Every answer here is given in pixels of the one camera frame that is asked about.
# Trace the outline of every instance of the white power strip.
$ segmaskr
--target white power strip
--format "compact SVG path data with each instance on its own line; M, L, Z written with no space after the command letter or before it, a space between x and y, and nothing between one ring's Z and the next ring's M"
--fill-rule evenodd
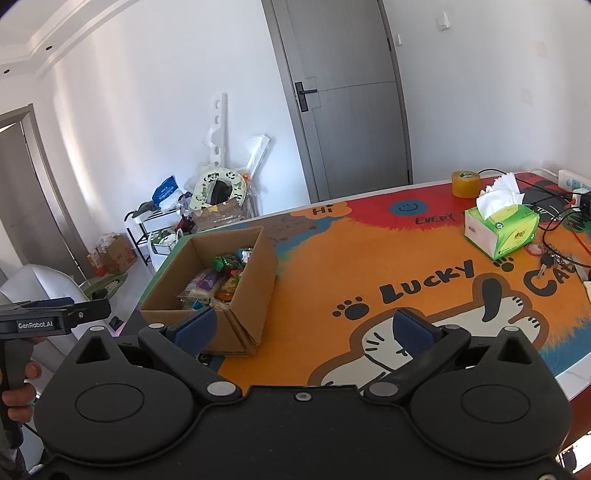
M578 189L591 190L591 180L568 170L560 170L558 172L558 186L567 192Z

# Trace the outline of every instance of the person's hand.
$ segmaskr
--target person's hand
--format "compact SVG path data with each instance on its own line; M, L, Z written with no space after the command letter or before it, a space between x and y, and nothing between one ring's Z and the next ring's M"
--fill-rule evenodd
M47 337L29 338L27 341L36 345L44 341ZM36 380L41 377L41 365L37 362L29 362L25 366L25 377L29 380ZM8 418L20 423L28 423L33 417L33 407L31 403L37 396L37 390L30 383L25 383L21 388L6 390L2 394L2 401L8 409Z

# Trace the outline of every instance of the gray door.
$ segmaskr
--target gray door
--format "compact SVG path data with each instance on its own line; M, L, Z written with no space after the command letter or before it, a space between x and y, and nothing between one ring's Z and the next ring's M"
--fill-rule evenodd
M23 264L84 281L43 195L20 122L0 132L0 220Z
M319 199L408 185L410 156L378 0L272 5Z

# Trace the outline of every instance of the table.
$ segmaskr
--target table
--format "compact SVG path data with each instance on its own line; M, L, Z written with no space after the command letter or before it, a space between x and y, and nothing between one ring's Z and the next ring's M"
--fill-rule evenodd
M536 175L518 177L559 192ZM525 204L539 202L542 222L562 210L560 199L520 185ZM591 304L583 285L570 267L537 279L540 259L525 249L493 262L463 237L463 212L474 205L453 197L449 183L435 183L226 227L262 225L280 266L257 355L226 358L220 374L243 389L362 387L410 360L392 333L392 315L405 307L476 336L520 327L574 397L591 383ZM591 224L578 222L576 231L588 242ZM547 240L591 261L565 226Z

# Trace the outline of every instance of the light switch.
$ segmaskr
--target light switch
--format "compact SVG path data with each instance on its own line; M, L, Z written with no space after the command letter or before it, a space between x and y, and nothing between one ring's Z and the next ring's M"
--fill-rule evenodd
M443 12L443 15L437 17L437 26L439 27L439 30L447 30L452 27L447 12Z

